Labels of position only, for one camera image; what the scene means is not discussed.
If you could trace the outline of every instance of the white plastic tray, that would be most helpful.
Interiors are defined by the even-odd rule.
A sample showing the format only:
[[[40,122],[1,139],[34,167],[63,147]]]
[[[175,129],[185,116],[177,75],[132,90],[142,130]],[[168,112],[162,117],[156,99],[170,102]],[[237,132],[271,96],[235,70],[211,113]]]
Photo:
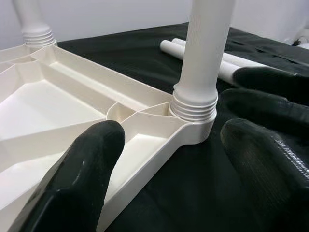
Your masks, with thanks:
[[[190,143],[183,133],[192,123],[168,115],[172,96],[165,92],[54,45],[0,51],[0,61],[3,231],[47,170],[94,123],[116,120],[126,133],[98,231],[109,226],[178,147]]]

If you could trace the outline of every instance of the gloved finger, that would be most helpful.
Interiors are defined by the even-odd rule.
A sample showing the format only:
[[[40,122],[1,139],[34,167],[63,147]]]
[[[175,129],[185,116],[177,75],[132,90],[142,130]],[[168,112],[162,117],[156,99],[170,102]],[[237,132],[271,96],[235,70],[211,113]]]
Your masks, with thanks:
[[[309,105],[309,77],[267,67],[248,67],[236,70],[233,81],[240,87],[280,95],[292,102]]]
[[[284,97],[248,89],[228,89],[221,101],[230,112],[269,129],[308,138],[309,108]]]
[[[221,140],[261,230],[308,231],[309,166],[302,156],[275,132],[240,118],[225,123]]]
[[[115,121],[92,125],[46,173],[10,232],[93,232],[125,145]]]

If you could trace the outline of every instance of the white plastic pipe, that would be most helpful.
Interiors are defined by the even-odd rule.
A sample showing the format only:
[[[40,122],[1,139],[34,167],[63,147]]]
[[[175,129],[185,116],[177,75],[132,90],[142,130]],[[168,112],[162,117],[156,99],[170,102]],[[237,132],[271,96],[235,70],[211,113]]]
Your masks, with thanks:
[[[185,45],[184,40],[173,39],[172,42],[164,40],[160,44],[160,49],[165,53],[168,53],[180,60],[183,60],[185,47],[182,44]],[[240,67],[222,60],[218,77],[223,81],[233,84],[233,74],[237,69],[240,69]]]
[[[181,45],[181,46],[186,46],[186,41],[178,39],[178,38],[173,39],[172,43],[178,44],[178,45]],[[172,45],[167,44],[164,47],[164,50],[162,50],[162,51],[173,56],[173,54],[171,54],[170,51],[169,51],[170,47],[172,47]],[[182,57],[182,58],[180,58],[182,60],[183,56],[184,56],[184,50],[179,49],[178,53],[179,53],[178,56]],[[251,61],[251,60],[248,60],[248,59],[237,57],[237,56],[234,56],[234,55],[231,55],[231,54],[228,54],[228,53],[223,53],[222,60],[224,60],[228,63],[234,64],[236,66],[239,66],[239,67],[249,67],[249,66],[250,67],[265,67],[266,66],[264,64],[260,64],[260,63],[257,63],[257,62],[254,62],[254,61]]]
[[[212,125],[218,100],[216,82],[234,5],[235,0],[193,1],[182,75],[174,86],[171,114]]]
[[[40,48],[56,43],[43,19],[38,0],[13,0],[13,5],[27,46]]]
[[[183,60],[185,46],[179,45],[177,43],[172,43],[168,40],[163,40],[160,44],[161,51],[170,54],[178,59]]]

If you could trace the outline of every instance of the gloved hand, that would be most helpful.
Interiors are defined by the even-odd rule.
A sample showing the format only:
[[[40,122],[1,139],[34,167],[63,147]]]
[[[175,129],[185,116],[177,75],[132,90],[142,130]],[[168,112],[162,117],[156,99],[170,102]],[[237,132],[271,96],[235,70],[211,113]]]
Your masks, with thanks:
[[[281,72],[258,78],[238,75],[235,81],[281,96],[249,89],[224,91],[221,104],[235,118],[223,126],[221,140],[248,190],[261,231],[309,231],[309,108],[285,98],[305,103],[296,86],[308,80],[295,77],[293,84],[291,76]],[[267,78],[271,86],[263,85]]]
[[[9,232],[94,232],[124,145],[115,121],[88,128],[46,173]]]

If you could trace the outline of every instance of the black glove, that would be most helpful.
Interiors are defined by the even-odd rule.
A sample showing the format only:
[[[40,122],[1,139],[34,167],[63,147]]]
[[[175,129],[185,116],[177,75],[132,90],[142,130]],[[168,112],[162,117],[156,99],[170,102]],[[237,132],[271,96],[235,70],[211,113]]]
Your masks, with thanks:
[[[94,232],[124,148],[119,123],[97,123],[46,173],[9,232]]]
[[[220,96],[235,117],[223,126],[221,140],[261,231],[309,231],[309,108],[285,98],[306,103],[297,96],[297,86],[304,84],[301,95],[309,85],[306,78],[294,76],[296,83],[290,78],[281,72],[261,79],[236,75],[238,85],[282,96],[248,89],[229,89]]]

